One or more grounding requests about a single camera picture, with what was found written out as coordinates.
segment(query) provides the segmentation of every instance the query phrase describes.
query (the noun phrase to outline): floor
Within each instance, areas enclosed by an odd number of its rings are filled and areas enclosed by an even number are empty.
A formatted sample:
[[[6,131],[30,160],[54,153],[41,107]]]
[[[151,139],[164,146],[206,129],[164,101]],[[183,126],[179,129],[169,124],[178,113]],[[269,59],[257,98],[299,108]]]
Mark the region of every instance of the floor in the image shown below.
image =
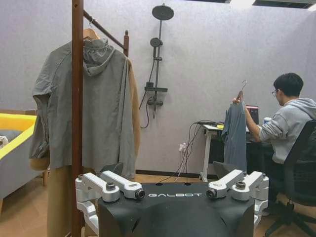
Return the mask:
[[[136,175],[137,182],[158,182],[164,176]],[[200,182],[189,178],[189,182]],[[316,217],[316,208],[296,205],[299,212]],[[265,230],[275,221],[275,216],[263,217],[255,231],[256,237],[264,236]],[[36,178],[4,199],[0,216],[0,237],[46,237],[47,187],[42,186],[41,178]],[[295,225],[280,228],[272,237],[305,237]]]

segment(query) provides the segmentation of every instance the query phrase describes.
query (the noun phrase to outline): clothes hanger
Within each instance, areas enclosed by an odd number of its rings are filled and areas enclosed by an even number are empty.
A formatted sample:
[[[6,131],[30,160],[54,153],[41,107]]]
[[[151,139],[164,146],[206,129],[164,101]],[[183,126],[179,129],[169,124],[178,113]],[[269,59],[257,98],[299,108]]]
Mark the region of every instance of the clothes hanger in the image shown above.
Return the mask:
[[[245,86],[247,86],[248,82],[247,82],[247,80],[243,80],[241,84],[242,84],[242,88],[241,88],[240,92],[238,93],[238,96],[236,97],[237,100],[239,100],[239,99],[242,100],[243,89],[245,88]]]
[[[89,40],[99,40],[100,37],[98,34],[93,30],[91,22],[89,22],[91,28],[86,28],[83,30],[83,38]]]

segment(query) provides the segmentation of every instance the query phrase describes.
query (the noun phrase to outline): man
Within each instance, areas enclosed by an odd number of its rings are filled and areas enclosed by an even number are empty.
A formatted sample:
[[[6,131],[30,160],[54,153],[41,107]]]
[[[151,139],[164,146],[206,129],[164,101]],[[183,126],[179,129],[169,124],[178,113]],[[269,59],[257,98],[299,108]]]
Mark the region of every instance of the man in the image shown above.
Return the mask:
[[[270,179],[283,179],[283,167],[287,155],[307,121],[316,119],[316,103],[312,99],[299,98],[303,80],[295,73],[278,77],[272,94],[282,106],[272,120],[258,127],[248,109],[245,109],[247,127],[257,142],[270,140],[273,148],[272,159],[266,159],[266,173]],[[276,201],[275,188],[269,188],[269,200]]]

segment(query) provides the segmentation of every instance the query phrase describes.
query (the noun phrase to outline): cup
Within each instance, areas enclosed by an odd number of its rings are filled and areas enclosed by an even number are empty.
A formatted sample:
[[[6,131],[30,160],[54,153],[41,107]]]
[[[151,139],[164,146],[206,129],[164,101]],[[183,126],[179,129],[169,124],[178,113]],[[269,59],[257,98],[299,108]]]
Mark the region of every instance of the cup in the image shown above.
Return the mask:
[[[263,124],[269,122],[271,119],[272,119],[272,118],[270,118],[270,117],[265,117],[265,118],[263,119]]]

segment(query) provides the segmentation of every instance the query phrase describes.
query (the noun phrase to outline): computer monitor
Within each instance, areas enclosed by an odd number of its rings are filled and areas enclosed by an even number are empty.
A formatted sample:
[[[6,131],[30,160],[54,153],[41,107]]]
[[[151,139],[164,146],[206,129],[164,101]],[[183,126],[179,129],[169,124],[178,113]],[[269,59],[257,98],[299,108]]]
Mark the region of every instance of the computer monitor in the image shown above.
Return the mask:
[[[256,124],[259,124],[259,107],[255,105],[246,105],[250,115]]]

